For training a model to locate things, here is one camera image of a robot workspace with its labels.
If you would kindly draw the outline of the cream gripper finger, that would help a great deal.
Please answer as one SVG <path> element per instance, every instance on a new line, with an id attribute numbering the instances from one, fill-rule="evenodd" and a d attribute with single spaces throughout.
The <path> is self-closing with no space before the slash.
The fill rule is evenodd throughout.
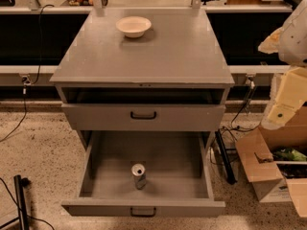
<path id="1" fill-rule="evenodd" d="M 272 78 L 270 100 L 261 126 L 275 130 L 285 126 L 307 101 L 307 68 L 290 67 Z"/>

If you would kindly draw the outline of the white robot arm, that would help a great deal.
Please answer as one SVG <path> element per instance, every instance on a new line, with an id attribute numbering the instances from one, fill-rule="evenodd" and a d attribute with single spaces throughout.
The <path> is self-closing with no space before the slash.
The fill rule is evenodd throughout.
<path id="1" fill-rule="evenodd" d="M 270 101 L 261 126 L 285 126 L 307 101 L 307 0 L 302 0 L 284 24 L 258 46 L 265 54 L 278 53 L 290 68 L 272 80 Z"/>

